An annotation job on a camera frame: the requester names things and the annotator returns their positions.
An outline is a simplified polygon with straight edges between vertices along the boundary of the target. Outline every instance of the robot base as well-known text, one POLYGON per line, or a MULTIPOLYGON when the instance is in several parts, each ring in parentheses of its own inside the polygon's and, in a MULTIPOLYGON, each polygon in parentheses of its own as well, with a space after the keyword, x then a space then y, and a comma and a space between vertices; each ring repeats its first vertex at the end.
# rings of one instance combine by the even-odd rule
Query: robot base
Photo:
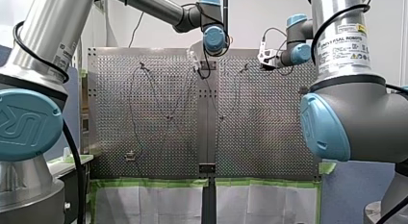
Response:
POLYGON ((47 194, 0 207, 0 220, 2 224, 64 224, 64 204, 64 183, 58 180, 47 194))
POLYGON ((368 204, 364 208, 364 224, 375 224, 381 218, 381 202, 368 204))

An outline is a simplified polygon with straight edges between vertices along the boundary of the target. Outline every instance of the metal stand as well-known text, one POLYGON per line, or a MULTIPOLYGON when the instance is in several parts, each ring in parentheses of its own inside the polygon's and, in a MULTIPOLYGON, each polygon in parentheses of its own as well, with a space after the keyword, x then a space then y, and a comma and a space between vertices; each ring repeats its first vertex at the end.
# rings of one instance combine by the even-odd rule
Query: metal stand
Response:
POLYGON ((217 62, 201 62, 202 76, 208 79, 198 80, 198 158, 199 175, 209 179, 209 185, 203 190, 202 223, 217 223, 216 189, 216 148, 218 121, 218 70, 217 62))

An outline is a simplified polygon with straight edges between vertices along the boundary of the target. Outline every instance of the metal bracket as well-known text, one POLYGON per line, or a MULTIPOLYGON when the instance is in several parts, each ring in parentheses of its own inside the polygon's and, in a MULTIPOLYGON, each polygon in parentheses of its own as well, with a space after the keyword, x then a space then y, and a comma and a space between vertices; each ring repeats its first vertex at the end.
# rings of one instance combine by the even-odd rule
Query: metal bracket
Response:
POLYGON ((216 165, 214 163, 201 163, 199 165, 200 173, 216 173, 216 165))
POLYGON ((201 61, 200 64, 201 64, 201 70, 217 70, 217 62, 208 61, 208 64, 210 66, 208 66, 206 61, 201 61))
POLYGON ((131 150, 129 153, 126 153, 125 160, 127 162, 134 162, 136 160, 136 153, 135 151, 131 150))

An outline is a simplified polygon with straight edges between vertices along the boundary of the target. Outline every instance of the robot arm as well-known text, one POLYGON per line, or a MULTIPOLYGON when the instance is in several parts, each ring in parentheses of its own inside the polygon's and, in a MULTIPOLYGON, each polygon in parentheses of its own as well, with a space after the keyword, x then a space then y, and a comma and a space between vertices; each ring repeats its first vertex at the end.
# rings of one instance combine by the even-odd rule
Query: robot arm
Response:
POLYGON ((311 58, 310 45, 306 40, 313 39, 313 21, 305 14, 296 14, 287 21, 287 49, 267 50, 267 39, 262 37, 258 60, 264 70, 274 70, 306 63, 311 58))
POLYGON ((387 93, 385 79, 371 71, 363 2, 312 0, 313 25, 306 15, 290 17, 287 49, 266 50, 263 40, 258 58, 273 70, 305 63, 314 54, 319 76, 301 101, 303 135, 314 154, 342 162, 404 162, 408 100, 387 93), (314 50, 305 43, 312 38, 314 50))
POLYGON ((170 0, 119 0, 173 26, 178 33, 201 28, 206 50, 217 55, 226 47, 220 0, 198 0, 185 9, 170 0))
MULTIPOLYGON (((64 184, 52 178, 43 157, 63 128, 78 170, 78 217, 83 217, 82 166, 63 120, 67 99, 63 83, 93 1, 35 0, 26 21, 15 27, 16 46, 0 68, 0 219, 6 224, 27 222, 26 209, 42 211, 38 207, 44 199, 55 209, 30 215, 30 221, 64 223, 64 184)), ((210 55, 227 48, 219 0, 199 0, 188 10, 169 0, 121 1, 162 19, 179 33, 201 27, 210 55)))

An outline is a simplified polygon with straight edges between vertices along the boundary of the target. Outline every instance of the green tape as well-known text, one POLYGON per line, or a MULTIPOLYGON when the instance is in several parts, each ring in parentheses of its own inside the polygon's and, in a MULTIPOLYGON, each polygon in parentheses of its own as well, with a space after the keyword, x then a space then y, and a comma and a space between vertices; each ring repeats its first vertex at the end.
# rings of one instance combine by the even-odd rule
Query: green tape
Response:
POLYGON ((318 199, 316 202, 316 224, 320 224, 321 221, 321 191, 322 191, 322 182, 319 183, 318 189, 318 199))
POLYGON ((207 187, 208 180, 158 180, 158 179, 117 179, 117 180, 92 180, 91 183, 98 188, 103 187, 207 187))
POLYGON ((297 187, 297 188, 317 188, 320 182, 301 182, 287 180, 270 179, 216 179, 217 187, 248 187, 248 186, 270 186, 270 187, 297 187))
POLYGON ((159 180, 159 179, 116 179, 116 180, 92 180, 90 181, 90 213, 91 223, 94 224, 96 216, 96 193, 100 188, 106 187, 154 187, 154 188, 189 188, 207 187, 208 180, 159 180))
POLYGON ((319 164, 319 174, 331 174, 336 168, 336 163, 334 162, 321 162, 319 164))

